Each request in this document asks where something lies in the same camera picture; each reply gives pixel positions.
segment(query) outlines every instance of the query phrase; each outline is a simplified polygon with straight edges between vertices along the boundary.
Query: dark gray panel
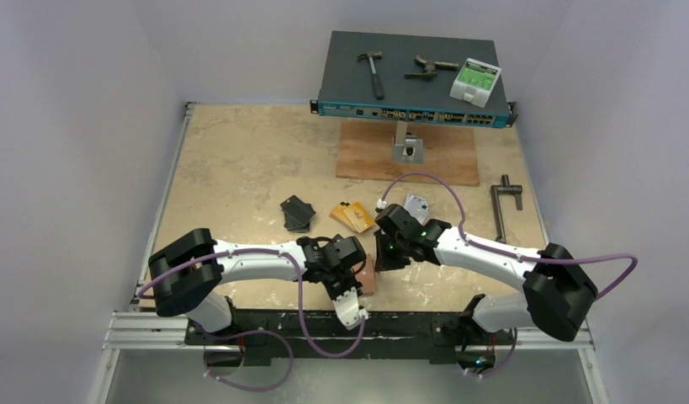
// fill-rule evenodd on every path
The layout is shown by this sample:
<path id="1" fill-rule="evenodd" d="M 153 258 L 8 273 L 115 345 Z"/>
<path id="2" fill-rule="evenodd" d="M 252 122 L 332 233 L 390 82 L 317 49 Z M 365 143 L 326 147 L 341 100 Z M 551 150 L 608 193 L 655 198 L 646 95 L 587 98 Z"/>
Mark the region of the dark gray panel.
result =
<path id="1" fill-rule="evenodd" d="M 374 97 L 368 60 L 357 62 L 358 55 L 374 51 L 384 52 L 384 57 L 375 61 L 386 94 L 380 101 Z M 454 61 L 461 65 L 472 57 L 499 66 L 492 40 L 334 31 L 331 33 L 319 101 L 400 109 L 437 109 L 459 114 L 508 114 L 502 77 L 493 89 L 488 104 L 485 108 L 479 108 L 448 96 L 456 72 L 439 70 L 438 76 L 430 82 L 404 79 L 404 73 L 422 71 L 414 63 L 416 55 L 437 61 Z"/>

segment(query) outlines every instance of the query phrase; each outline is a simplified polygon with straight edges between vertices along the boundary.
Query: black mounting plate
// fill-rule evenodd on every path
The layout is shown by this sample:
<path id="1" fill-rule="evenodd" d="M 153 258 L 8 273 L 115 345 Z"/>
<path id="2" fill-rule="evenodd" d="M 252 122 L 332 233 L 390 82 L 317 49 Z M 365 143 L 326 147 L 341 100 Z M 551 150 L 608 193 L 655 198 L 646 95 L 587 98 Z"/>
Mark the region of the black mounting plate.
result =
<path id="1" fill-rule="evenodd" d="M 319 359 L 305 341 L 296 310 L 236 309 L 238 327 L 242 331 L 263 329 L 287 339 L 295 358 Z M 487 345 L 490 334 L 455 332 L 460 314 L 440 311 L 371 311 L 364 326 L 364 339 L 346 359 L 425 359 L 429 364 L 457 364 L 456 349 L 462 344 Z M 347 330 L 334 311 L 305 311 L 305 322 L 317 345 L 329 352 L 341 352 L 352 345 L 358 328 Z M 509 345 L 509 332 L 496 334 L 498 345 Z M 199 332 L 187 331 L 187 345 L 235 345 L 237 342 L 204 339 Z M 287 358 L 279 340 L 269 336 L 245 339 L 245 366 L 267 366 L 273 358 Z"/>

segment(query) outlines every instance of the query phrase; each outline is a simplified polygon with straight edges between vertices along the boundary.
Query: t-handle wrench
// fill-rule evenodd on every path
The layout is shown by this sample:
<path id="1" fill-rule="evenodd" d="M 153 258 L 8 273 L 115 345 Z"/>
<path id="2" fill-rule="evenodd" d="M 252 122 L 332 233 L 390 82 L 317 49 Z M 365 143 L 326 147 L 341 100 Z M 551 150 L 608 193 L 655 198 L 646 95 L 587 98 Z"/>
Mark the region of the t-handle wrench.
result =
<path id="1" fill-rule="evenodd" d="M 500 195 L 515 196 L 515 207 L 517 210 L 522 210 L 522 185 L 510 185 L 510 177 L 503 174 L 501 178 L 501 185 L 490 186 L 490 196 L 493 199 L 493 213 L 496 216 L 496 228 L 498 230 L 497 242 L 507 244 L 505 239 L 505 223 L 502 221 L 502 210 L 500 208 Z"/>

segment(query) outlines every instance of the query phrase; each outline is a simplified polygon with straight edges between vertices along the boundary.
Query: metal hammer head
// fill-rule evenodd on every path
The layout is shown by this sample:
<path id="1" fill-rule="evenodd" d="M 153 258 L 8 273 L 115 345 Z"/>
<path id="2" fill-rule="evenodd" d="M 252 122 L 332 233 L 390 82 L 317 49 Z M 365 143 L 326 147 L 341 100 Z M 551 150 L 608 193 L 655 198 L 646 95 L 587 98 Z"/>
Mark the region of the metal hammer head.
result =
<path id="1" fill-rule="evenodd" d="M 357 61 L 363 61 L 364 59 L 368 59 L 369 57 L 373 59 L 381 59 L 381 56 L 384 55 L 384 52 L 378 51 L 378 52 L 369 52 L 369 53 L 363 53 L 359 56 L 357 56 Z"/>

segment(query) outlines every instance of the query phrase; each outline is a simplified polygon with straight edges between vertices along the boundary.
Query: beige table surface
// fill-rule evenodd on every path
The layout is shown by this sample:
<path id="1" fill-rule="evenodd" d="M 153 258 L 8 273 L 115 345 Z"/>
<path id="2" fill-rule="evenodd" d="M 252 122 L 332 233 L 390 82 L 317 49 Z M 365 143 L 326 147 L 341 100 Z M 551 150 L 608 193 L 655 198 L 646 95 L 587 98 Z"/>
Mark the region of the beige table surface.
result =
<path id="1" fill-rule="evenodd" d="M 156 238 L 158 250 L 188 231 L 208 227 L 213 238 L 239 244 L 271 244 L 302 235 L 283 228 L 279 204 L 296 194 L 317 214 L 310 237 L 354 235 L 329 218 L 340 201 L 361 201 L 374 215 L 384 181 L 335 178 L 339 125 L 343 119 L 311 114 L 309 105 L 197 105 L 178 160 L 171 192 Z M 455 186 L 464 203 L 466 231 L 494 239 L 495 220 L 490 186 L 504 173 L 523 186 L 524 209 L 511 196 L 502 198 L 508 243 L 544 247 L 543 233 L 530 192 L 527 172 L 514 129 L 476 128 L 479 187 Z M 387 202 L 403 205 L 407 194 L 429 200 L 429 218 L 457 224 L 453 198 L 440 185 L 399 183 Z M 375 255 L 374 228 L 357 235 Z M 369 310 L 460 311 L 473 295 L 504 295 L 512 288 L 461 268 L 413 263 L 378 275 L 379 291 L 360 298 Z M 248 280 L 216 290 L 236 306 L 294 308 L 297 288 L 282 280 Z M 152 305 L 144 300 L 143 306 Z M 321 284 L 305 284 L 305 309 L 331 309 Z"/>

